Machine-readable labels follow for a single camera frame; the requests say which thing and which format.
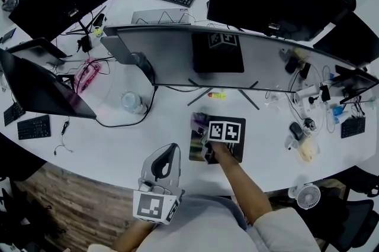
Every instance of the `desk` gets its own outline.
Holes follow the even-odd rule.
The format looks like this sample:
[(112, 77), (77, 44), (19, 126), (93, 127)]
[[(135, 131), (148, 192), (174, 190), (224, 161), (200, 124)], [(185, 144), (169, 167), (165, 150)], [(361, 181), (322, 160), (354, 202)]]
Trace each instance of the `desk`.
[[(195, 0), (189, 9), (189, 14), (197, 21), (206, 19), (206, 2), (207, 0)], [(109, 0), (106, 5), (108, 25), (129, 23), (133, 11), (177, 8), (174, 4), (158, 0)], [(21, 41), (18, 38), (21, 38), (23, 32), (17, 31), (16, 38), (12, 38), (9, 42), (18, 44)], [(76, 51), (76, 39), (75, 36), (59, 36), (58, 47), (67, 54), (72, 54)], [(106, 49), (97, 39), (94, 40), (94, 44), (97, 46), (90, 52), (92, 57), (108, 56)], [(311, 53), (310, 56), (313, 61), (317, 61), (318, 69), (328, 62), (330, 65), (337, 62), (317, 53), (314, 55)], [(85, 53), (79, 52), (71, 59), (84, 60), (86, 57)], [(78, 64), (78, 62), (66, 63), (63, 69), (58, 71), (67, 72)], [(104, 70), (107, 70), (107, 64), (102, 65)], [(138, 121), (140, 116), (130, 115), (121, 110), (120, 95), (128, 89), (139, 93), (149, 101), (152, 95), (150, 82), (136, 66), (125, 66), (118, 62), (109, 62), (109, 65), (110, 75), (98, 75), (81, 97), (104, 124), (115, 125)], [(0, 93), (0, 111), (4, 111), (12, 104), (12, 98), (9, 90)], [(55, 147), (60, 144), (60, 132), (67, 120), (66, 117), (51, 115), (50, 138), (18, 141), (17, 123), (13, 122), (4, 127), (1, 114), (0, 132), (36, 156), (61, 168), (90, 179), (133, 189), (137, 188), (144, 160), (159, 147), (176, 142), (181, 148), (180, 186), (187, 193), (208, 195), (226, 195), (231, 192), (231, 188), (219, 165), (208, 166), (205, 163), (188, 160), (191, 138), (189, 123), (192, 112), (246, 118), (242, 167), (264, 191), (288, 188), (295, 185), (299, 177), (305, 182), (322, 179), (375, 154), (376, 109), (364, 107), (367, 116), (366, 132), (354, 137), (341, 140), (340, 125), (336, 126), (333, 134), (330, 134), (323, 125), (316, 137), (320, 154), (311, 163), (304, 163), (296, 151), (289, 151), (284, 147), (285, 139), (290, 134), (288, 127), (295, 118), (283, 94), (275, 105), (267, 105), (265, 92), (246, 91), (246, 94), (260, 107), (259, 111), (234, 90), (226, 92), (227, 97), (224, 101), (203, 97), (188, 107), (187, 103), (200, 93), (201, 91), (180, 93), (160, 87), (149, 116), (141, 124), (133, 127), (109, 129), (93, 120), (70, 118), (64, 142), (68, 149), (74, 151), (73, 153), (59, 148), (57, 156), (53, 154)], [(36, 115), (39, 114), (28, 112), (19, 121), (34, 118)], [(322, 114), (314, 119), (316, 125), (320, 126)]]

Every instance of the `person's left arm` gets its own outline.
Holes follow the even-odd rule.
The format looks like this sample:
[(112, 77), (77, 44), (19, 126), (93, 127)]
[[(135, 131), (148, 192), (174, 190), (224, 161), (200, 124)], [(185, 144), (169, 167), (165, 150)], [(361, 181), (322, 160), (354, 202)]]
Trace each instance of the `person's left arm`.
[(117, 252), (131, 252), (138, 248), (144, 239), (153, 231), (155, 224), (137, 220), (112, 245)]

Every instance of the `fan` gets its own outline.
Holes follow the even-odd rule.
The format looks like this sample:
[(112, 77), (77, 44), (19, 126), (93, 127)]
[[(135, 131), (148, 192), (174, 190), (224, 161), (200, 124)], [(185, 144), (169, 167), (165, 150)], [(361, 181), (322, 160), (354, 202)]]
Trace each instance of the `fan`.
[(295, 186), (288, 190), (290, 198), (296, 198), (297, 204), (301, 209), (308, 210), (317, 205), (321, 198), (319, 187), (312, 183), (306, 184), (303, 187)]

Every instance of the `plastic bottle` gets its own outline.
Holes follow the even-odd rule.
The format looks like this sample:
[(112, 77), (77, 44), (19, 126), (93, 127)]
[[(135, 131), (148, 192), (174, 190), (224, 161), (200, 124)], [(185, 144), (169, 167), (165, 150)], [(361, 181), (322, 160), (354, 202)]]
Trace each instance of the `plastic bottle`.
[(147, 110), (141, 96), (133, 91), (126, 91), (121, 95), (121, 106), (125, 111), (133, 114), (145, 114)]

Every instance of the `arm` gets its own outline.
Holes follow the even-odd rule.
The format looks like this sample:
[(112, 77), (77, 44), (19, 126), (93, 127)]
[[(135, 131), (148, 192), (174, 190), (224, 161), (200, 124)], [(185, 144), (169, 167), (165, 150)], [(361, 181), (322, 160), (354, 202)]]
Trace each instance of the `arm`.
[(131, 252), (151, 233), (155, 224), (137, 220), (112, 245), (117, 252)]
[(243, 171), (225, 144), (211, 142), (216, 160), (220, 163), (237, 201), (251, 224), (263, 214), (272, 211), (271, 204), (263, 191)]

